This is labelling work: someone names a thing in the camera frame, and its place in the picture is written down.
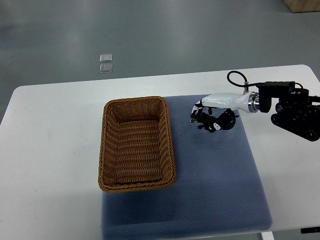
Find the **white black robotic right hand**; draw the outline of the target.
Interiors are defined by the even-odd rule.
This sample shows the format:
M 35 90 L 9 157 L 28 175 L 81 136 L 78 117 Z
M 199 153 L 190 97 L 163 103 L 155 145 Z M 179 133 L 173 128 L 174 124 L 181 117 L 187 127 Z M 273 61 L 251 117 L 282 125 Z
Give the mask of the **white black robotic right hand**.
M 191 115 L 207 113 L 219 117 L 224 111 L 242 110 L 246 113 L 256 113 L 259 110 L 259 94 L 257 92 L 214 93 L 203 97 L 194 104 Z

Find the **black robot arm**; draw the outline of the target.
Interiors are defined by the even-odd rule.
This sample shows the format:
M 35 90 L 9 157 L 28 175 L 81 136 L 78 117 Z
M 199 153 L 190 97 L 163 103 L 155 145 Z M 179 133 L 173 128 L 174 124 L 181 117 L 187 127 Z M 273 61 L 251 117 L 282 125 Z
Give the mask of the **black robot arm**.
M 272 99 L 278 99 L 271 122 L 288 132 L 314 142 L 320 139 L 320 97 L 294 81 L 267 81 L 257 85 L 258 107 L 268 113 Z

